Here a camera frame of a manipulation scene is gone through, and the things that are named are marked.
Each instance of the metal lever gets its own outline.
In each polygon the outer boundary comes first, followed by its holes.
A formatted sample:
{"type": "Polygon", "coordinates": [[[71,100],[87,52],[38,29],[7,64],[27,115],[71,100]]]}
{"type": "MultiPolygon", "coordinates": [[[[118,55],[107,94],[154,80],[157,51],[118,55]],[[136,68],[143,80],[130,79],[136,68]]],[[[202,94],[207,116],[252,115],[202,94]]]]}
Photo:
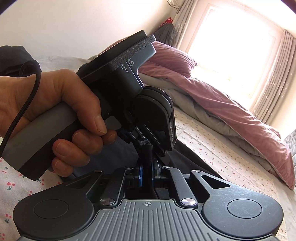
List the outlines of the metal lever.
{"type": "Polygon", "coordinates": [[[113,207],[118,204],[120,198],[123,198],[123,184],[126,174],[130,174],[132,168],[123,167],[116,169],[103,194],[100,197],[100,205],[104,208],[113,207]]]}
{"type": "Polygon", "coordinates": [[[198,206],[197,199],[179,169],[173,167],[162,167],[161,173],[170,176],[170,196],[173,196],[181,207],[198,206]]]}

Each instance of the black cable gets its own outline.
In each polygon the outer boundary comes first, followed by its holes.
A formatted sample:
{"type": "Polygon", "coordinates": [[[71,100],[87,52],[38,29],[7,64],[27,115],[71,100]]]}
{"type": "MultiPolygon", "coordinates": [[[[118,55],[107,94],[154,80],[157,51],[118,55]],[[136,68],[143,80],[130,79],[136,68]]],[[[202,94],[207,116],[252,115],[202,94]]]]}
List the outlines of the black cable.
{"type": "Polygon", "coordinates": [[[26,63],[24,63],[20,69],[19,72],[19,77],[22,77],[24,70],[26,69],[26,67],[28,65],[33,65],[35,67],[35,71],[36,71],[36,79],[35,79],[35,84],[33,86],[33,89],[28,97],[28,99],[26,100],[26,102],[24,103],[23,107],[20,109],[19,113],[17,114],[17,116],[15,117],[15,119],[13,120],[13,122],[11,123],[10,127],[8,128],[3,141],[0,145],[0,156],[2,156],[4,148],[13,132],[13,130],[15,129],[15,127],[17,126],[18,122],[20,121],[20,119],[22,118],[22,116],[24,115],[24,113],[26,112],[26,110],[28,109],[29,105],[31,104],[33,98],[35,97],[37,90],[39,88],[39,84],[40,84],[40,80],[41,80],[41,69],[40,69],[40,65],[39,63],[34,60],[31,59],[29,61],[27,61],[26,63]]]}

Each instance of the ribbed gray platform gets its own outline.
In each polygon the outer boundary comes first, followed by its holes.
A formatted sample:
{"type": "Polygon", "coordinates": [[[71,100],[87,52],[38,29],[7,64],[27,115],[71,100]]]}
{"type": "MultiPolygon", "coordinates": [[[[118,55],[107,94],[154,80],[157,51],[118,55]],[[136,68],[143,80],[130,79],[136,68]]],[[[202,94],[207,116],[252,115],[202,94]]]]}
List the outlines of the ribbed gray platform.
{"type": "MultiPolygon", "coordinates": [[[[173,200],[123,200],[104,209],[81,233],[63,241],[230,241],[210,228],[195,210],[173,200]]],[[[276,241],[274,237],[262,239],[276,241]]]]}

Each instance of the curtain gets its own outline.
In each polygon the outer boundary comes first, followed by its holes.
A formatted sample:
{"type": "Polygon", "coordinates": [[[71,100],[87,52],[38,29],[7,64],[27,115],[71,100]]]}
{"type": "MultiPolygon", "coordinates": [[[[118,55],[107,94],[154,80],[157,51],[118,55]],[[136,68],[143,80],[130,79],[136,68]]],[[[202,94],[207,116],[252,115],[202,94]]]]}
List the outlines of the curtain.
{"type": "Polygon", "coordinates": [[[184,33],[187,29],[189,20],[197,2],[198,0],[185,0],[182,7],[180,8],[180,11],[175,16],[173,25],[175,27],[176,33],[172,42],[172,47],[177,49],[180,47],[184,33]]]}
{"type": "Polygon", "coordinates": [[[251,112],[270,125],[280,107],[296,69],[296,39],[285,30],[263,91],[251,112]]]}

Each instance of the window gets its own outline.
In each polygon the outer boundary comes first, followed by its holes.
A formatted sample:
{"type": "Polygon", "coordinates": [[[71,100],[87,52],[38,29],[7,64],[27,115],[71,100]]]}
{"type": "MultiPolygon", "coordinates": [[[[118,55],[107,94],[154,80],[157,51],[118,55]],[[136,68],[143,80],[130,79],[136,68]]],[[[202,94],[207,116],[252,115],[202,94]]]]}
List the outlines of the window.
{"type": "Polygon", "coordinates": [[[282,30],[229,0],[200,0],[194,14],[198,12],[201,17],[186,48],[198,63],[192,77],[249,108],[271,69],[282,30]]]}

